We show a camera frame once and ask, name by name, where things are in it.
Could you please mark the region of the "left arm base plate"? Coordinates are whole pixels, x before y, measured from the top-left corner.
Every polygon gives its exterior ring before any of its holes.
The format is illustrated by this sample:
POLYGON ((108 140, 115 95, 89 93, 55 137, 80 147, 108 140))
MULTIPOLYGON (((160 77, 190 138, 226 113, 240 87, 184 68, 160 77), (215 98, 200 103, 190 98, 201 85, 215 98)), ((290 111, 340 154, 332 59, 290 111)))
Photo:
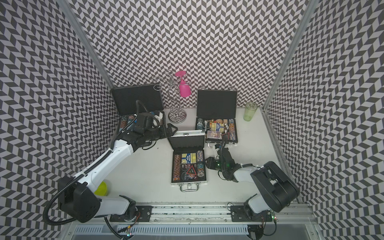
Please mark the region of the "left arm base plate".
POLYGON ((109 221, 113 223, 133 223, 133 222, 149 222, 153 206, 146 205, 146 206, 136 206, 136 213, 133 214, 131 217, 126 215, 111 215, 109 221))

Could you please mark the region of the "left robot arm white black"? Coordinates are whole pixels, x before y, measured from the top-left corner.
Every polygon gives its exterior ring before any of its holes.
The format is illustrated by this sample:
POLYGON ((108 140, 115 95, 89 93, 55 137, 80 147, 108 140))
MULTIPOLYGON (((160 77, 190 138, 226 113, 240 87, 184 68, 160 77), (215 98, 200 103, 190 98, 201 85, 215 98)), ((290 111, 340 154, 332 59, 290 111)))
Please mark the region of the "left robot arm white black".
POLYGON ((149 150, 158 140, 170 138, 177 131, 176 126, 166 123, 162 112, 153 115, 137 100, 134 119, 118 130, 106 152, 73 177, 63 177, 58 181, 58 192, 46 203, 43 221, 50 226, 59 226, 74 221, 86 223, 109 215, 135 220, 138 210, 134 200, 123 195, 100 197, 95 192, 105 178, 136 150, 149 150))

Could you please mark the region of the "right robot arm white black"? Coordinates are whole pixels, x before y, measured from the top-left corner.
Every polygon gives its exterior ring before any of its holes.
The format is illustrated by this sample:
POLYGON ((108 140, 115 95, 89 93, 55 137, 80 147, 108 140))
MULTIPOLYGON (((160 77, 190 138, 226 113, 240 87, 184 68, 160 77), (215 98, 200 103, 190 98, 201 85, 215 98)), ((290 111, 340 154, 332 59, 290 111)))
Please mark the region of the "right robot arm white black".
POLYGON ((300 194, 297 185, 276 163, 269 161, 261 167, 238 164, 224 142, 215 145, 215 156, 204 163, 208 169, 218 171, 225 181, 256 185, 258 193, 244 202, 240 213, 251 222, 266 221, 271 211, 281 212, 300 194))

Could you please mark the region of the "small silver aluminium poker case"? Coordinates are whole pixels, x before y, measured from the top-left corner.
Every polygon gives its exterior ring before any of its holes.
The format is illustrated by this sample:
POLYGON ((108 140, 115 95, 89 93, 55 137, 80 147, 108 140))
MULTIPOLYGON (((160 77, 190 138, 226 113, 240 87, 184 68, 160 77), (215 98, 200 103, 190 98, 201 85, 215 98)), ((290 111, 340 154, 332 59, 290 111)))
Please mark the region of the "small silver aluminium poker case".
POLYGON ((168 141, 173 149, 171 184, 182 193, 198 191, 207 182, 204 132, 177 131, 168 141))

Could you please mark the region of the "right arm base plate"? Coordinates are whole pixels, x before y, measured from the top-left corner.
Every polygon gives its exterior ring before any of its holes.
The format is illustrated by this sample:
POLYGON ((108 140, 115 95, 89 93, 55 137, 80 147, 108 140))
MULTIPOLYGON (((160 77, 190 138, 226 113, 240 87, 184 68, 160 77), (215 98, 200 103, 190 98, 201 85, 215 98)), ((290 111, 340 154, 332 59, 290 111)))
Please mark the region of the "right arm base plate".
POLYGON ((270 211, 262 211, 255 214, 251 210, 246 211, 244 206, 229 206, 232 222, 272 222, 273 216, 270 211))

